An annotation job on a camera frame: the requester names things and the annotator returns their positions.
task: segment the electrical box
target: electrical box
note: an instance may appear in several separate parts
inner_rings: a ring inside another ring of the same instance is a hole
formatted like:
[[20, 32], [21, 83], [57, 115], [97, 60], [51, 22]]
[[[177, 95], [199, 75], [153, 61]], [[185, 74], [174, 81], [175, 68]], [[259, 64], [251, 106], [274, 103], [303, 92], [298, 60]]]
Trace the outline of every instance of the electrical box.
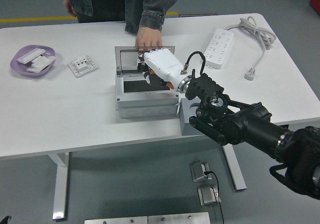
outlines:
[[[172, 53], [174, 46], [164, 46]], [[116, 110], [121, 118], [175, 115], [179, 93], [166, 85], [147, 83], [139, 71], [139, 56], [151, 48], [116, 46]]]

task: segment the black cable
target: black cable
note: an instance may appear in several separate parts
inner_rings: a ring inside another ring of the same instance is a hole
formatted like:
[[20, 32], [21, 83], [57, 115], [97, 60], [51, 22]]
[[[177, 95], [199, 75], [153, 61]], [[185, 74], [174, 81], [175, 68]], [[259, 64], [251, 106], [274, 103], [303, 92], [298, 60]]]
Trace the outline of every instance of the black cable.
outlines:
[[201, 70], [200, 70], [200, 75], [202, 75], [202, 72], [205, 69], [205, 64], [206, 64], [206, 57], [205, 55], [201, 52], [201, 51], [195, 51], [193, 53], [191, 53], [191, 55], [188, 57], [188, 60], [186, 61], [186, 64], [189, 65], [190, 59], [193, 57], [193, 55], [195, 54], [199, 54], [201, 56], [202, 59], [202, 66], [201, 66]]
[[213, 174], [213, 175], [215, 176], [216, 185], [217, 185], [217, 188], [218, 188], [218, 200], [219, 200], [219, 204], [220, 204], [219, 206], [220, 206], [220, 212], [221, 212], [221, 217], [222, 217], [222, 223], [225, 224], [224, 214], [222, 213], [222, 207], [221, 207], [221, 201], [220, 201], [220, 190], [219, 190], [218, 177], [217, 177], [217, 175], [216, 175], [213, 171], [211, 171], [211, 170], [205, 171], [203, 174], [205, 174], [206, 176], [207, 176], [208, 174]]

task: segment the floor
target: floor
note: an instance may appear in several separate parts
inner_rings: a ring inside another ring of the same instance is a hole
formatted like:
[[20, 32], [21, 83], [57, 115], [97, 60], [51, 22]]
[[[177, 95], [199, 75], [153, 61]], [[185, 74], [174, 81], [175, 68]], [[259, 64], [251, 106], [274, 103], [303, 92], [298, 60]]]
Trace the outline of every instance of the floor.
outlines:
[[[0, 28], [75, 23], [63, 0], [0, 0]], [[179, 14], [260, 13], [270, 24], [301, 73], [320, 97], [320, 16], [310, 0], [178, 0]], [[8, 19], [35, 18], [35, 21]], [[320, 121], [291, 125], [296, 130]], [[236, 192], [220, 146], [206, 137], [159, 141], [71, 154], [66, 224], [88, 219], [209, 212], [222, 223], [218, 207], [202, 208], [189, 165], [208, 162], [219, 178], [226, 224], [318, 223], [320, 202], [277, 182], [269, 167], [277, 164], [248, 144], [234, 147], [247, 190]], [[0, 220], [10, 224], [51, 224], [56, 165], [48, 156], [0, 160]]]

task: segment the purple plate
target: purple plate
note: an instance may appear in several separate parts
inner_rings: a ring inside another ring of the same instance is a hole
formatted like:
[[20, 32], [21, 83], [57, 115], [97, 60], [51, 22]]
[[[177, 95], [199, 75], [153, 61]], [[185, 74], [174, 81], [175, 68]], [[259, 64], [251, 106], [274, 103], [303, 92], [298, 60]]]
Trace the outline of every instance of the purple plate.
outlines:
[[50, 65], [48, 65], [45, 69], [43, 69], [39, 73], [33, 73], [33, 72], [27, 71], [27, 68], [31, 66], [31, 61], [28, 62], [27, 64], [22, 64], [17, 61], [17, 59], [19, 59], [23, 55], [31, 52], [33, 49], [36, 49], [36, 48], [40, 48], [40, 49], [45, 50], [45, 53], [42, 54], [42, 56], [44, 56], [44, 57], [48, 57], [48, 56], [55, 57], [56, 56], [55, 51], [51, 47], [43, 46], [43, 45], [27, 45], [27, 46], [21, 48], [15, 54], [13, 59], [11, 60], [10, 67], [12, 68], [12, 70], [14, 70], [15, 72], [20, 73], [22, 75], [28, 75], [28, 76], [40, 76], [40, 75], [47, 73], [49, 71], [49, 69], [51, 68], [51, 66], [55, 63], [55, 60], [53, 62], [51, 62]]

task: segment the yellow floor line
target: yellow floor line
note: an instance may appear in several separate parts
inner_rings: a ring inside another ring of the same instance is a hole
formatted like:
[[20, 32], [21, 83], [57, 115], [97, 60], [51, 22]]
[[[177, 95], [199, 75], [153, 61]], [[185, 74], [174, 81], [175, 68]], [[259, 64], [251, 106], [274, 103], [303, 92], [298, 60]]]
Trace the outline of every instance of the yellow floor line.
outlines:
[[27, 18], [9, 18], [9, 19], [0, 19], [0, 23], [56, 21], [56, 20], [72, 20], [72, 19], [77, 19], [77, 18], [73, 17], [71, 15], [46, 16], [46, 17], [27, 17]]
[[177, 11], [167, 11], [166, 12], [166, 15], [169, 15], [169, 16], [173, 16], [173, 15], [179, 15], [179, 12], [177, 12]]

